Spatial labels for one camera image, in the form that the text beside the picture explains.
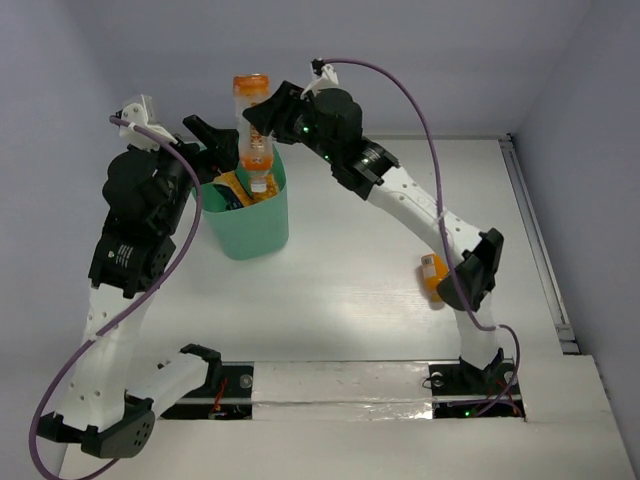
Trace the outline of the small orange bottle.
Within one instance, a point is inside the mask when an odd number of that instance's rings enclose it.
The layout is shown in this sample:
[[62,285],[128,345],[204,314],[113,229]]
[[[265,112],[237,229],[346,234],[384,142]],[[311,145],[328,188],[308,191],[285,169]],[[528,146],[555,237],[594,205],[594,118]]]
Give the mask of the small orange bottle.
[[279,185],[276,181],[276,178],[272,172],[270,172],[264,178],[264,190],[256,194],[256,198],[259,201],[264,201],[270,198],[273,198],[279,193]]
[[429,300],[432,303],[441,303],[437,287],[448,274],[448,267],[437,254],[431,253],[421,258],[421,271]]

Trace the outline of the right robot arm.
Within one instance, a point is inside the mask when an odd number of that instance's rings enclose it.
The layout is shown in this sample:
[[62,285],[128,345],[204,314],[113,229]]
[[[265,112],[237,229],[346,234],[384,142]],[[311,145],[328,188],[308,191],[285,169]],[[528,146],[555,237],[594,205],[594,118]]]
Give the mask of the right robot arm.
[[455,314],[461,343],[457,377],[476,394],[488,391],[504,360],[490,298],[503,235],[439,211],[435,198],[399,160],[364,136],[361,107],[340,88],[306,93],[283,82],[273,95],[245,108],[242,115],[264,136],[309,148],[329,163],[340,185],[393,216],[449,261],[449,272],[436,291]]

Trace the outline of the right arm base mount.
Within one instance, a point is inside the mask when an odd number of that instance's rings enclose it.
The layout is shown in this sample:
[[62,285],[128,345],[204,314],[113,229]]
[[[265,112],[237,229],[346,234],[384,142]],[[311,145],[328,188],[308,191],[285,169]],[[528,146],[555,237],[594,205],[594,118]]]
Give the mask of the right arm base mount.
[[464,378],[459,362],[431,363],[422,387],[431,394],[433,418],[524,418],[525,407],[517,381],[506,391],[513,370],[513,362],[507,360],[487,382],[474,383]]

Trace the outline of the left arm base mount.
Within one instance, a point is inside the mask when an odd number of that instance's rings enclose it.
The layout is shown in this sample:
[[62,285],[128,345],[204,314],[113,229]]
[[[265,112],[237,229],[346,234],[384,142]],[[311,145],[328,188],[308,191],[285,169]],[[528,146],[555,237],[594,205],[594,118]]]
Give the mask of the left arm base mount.
[[188,393],[166,410],[165,420],[250,420],[252,418],[253,363],[224,363],[216,389]]

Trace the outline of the orange label clear bottle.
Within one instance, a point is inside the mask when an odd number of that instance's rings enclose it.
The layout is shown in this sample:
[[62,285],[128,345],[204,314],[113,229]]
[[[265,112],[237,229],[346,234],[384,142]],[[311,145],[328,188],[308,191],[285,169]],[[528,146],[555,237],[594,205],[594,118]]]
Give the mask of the orange label clear bottle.
[[264,74],[237,75],[233,79],[233,96],[239,132],[239,161],[248,174],[248,187],[255,202],[264,190],[264,178],[272,172],[274,153],[271,139],[242,117],[242,112],[270,96],[269,78]]

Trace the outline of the blue label orange bottle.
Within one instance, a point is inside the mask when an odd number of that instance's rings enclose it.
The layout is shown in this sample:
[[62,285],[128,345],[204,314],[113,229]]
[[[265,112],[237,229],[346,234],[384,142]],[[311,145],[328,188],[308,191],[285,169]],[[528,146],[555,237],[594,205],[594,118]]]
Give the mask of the blue label orange bottle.
[[237,210],[251,206],[254,203],[234,171],[216,176],[213,180],[213,185],[225,200],[227,210]]

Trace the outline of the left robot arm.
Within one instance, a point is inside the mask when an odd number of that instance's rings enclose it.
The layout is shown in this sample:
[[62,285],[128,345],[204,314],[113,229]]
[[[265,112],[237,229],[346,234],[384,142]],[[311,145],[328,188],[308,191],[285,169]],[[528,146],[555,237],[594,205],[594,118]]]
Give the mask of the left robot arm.
[[202,212],[219,153],[186,143],[149,120],[119,112],[111,122],[127,149],[110,163],[103,186],[109,210],[89,268],[89,309],[82,342],[51,382],[63,389],[31,420],[29,452],[38,441],[77,444],[115,462],[136,456],[156,420],[178,400],[219,391],[219,352],[190,343],[147,380],[128,381],[141,326],[159,288],[187,254],[173,237],[189,199]]

